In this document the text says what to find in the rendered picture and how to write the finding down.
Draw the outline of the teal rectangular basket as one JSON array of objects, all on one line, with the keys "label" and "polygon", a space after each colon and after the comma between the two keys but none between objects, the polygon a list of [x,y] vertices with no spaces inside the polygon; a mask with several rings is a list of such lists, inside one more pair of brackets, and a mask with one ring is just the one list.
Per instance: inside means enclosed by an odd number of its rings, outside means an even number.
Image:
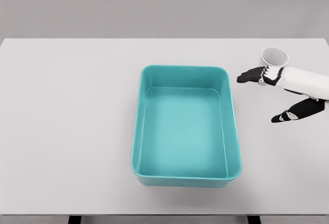
[{"label": "teal rectangular basket", "polygon": [[238,178],[242,162],[226,70],[149,65],[141,71],[131,168],[147,186],[223,188]]}]

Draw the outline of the white paper cup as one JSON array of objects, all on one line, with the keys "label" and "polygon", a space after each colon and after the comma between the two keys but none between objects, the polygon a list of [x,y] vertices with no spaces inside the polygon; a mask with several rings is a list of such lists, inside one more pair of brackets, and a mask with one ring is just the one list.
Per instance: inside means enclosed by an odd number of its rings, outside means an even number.
[{"label": "white paper cup", "polygon": [[278,47],[266,47],[261,51],[261,58],[258,66],[284,67],[289,62],[288,54]]}]

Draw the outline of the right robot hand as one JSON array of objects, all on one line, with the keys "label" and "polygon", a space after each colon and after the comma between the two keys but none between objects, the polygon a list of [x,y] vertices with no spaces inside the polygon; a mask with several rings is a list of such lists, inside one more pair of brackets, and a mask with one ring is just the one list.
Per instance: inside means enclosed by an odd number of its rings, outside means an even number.
[{"label": "right robot hand", "polygon": [[272,123],[295,121],[325,110],[329,102],[329,76],[293,67],[259,66],[241,73],[238,83],[254,82],[276,86],[285,91],[305,95],[302,100],[272,117]]}]

